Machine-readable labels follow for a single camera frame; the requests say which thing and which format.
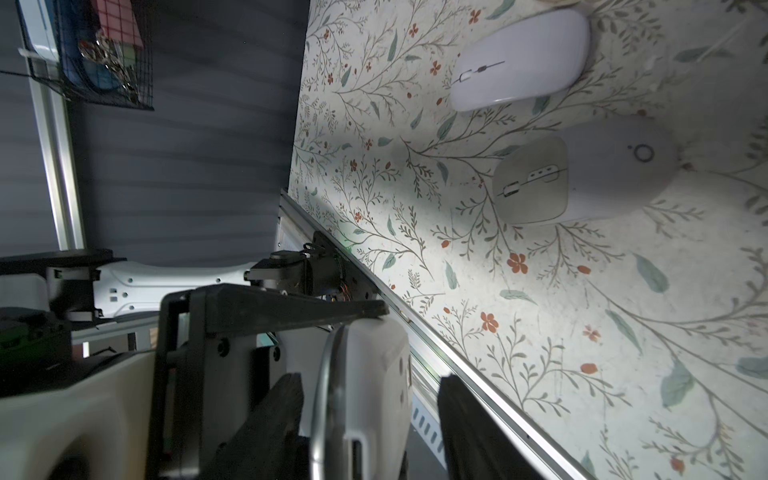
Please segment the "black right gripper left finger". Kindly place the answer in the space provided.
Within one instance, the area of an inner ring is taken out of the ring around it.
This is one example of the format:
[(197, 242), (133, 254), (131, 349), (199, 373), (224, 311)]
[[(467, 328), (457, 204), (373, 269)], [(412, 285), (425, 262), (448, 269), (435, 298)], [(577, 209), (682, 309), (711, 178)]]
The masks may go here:
[(283, 375), (200, 477), (304, 479), (306, 438), (299, 433), (303, 403), (301, 375)]

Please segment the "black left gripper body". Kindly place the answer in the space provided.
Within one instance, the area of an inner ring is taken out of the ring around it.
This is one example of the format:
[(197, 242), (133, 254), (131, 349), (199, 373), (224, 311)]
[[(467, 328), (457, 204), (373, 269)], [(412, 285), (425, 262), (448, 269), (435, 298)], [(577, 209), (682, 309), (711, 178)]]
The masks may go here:
[(282, 374), (270, 292), (238, 285), (166, 295), (160, 307), (146, 476), (196, 479)]

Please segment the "lilac mouse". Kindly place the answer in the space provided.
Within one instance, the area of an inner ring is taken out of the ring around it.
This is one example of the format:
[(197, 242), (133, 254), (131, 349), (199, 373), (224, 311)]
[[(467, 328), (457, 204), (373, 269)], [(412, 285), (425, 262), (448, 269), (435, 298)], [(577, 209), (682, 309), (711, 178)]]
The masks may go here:
[(450, 86), (452, 108), (468, 112), (564, 90), (583, 72), (590, 45), (590, 22), (575, 9), (504, 27), (460, 53)]

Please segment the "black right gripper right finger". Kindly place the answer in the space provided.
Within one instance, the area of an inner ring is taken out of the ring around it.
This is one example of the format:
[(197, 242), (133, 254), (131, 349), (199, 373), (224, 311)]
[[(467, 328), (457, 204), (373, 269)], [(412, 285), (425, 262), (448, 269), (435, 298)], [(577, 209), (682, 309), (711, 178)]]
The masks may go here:
[(437, 405), (449, 478), (541, 477), (458, 376), (441, 379)]

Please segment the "grey beige mouse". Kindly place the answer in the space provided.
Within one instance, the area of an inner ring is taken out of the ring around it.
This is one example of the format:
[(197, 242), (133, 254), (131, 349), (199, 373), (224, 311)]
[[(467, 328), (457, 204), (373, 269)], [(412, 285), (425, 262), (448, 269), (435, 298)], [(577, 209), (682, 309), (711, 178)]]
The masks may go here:
[(679, 170), (674, 135), (653, 119), (582, 123), (514, 150), (497, 165), (492, 196), (513, 226), (610, 218), (658, 197)]

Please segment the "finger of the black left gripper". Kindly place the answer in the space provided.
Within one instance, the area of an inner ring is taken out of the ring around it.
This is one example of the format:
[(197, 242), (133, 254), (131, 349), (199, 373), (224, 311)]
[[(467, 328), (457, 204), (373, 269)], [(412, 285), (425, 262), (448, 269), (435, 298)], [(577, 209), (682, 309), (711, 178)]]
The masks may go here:
[(240, 285), (203, 289), (203, 318), (209, 334), (255, 335), (376, 319), (388, 313), (382, 300), (328, 302)]

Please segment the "silver mouse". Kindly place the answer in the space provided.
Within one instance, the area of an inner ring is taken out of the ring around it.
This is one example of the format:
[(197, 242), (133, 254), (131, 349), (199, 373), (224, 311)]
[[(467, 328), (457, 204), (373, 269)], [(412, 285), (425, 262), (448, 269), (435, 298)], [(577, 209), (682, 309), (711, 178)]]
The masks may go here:
[(408, 334), (395, 319), (334, 328), (321, 357), (309, 440), (311, 479), (399, 479), (412, 405)]

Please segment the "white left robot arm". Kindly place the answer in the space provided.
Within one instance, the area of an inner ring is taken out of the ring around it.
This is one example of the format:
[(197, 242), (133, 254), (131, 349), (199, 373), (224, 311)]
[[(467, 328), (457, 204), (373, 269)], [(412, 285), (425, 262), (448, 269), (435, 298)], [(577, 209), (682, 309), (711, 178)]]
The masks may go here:
[(5, 479), (397, 479), (407, 333), (333, 248), (1, 262)]

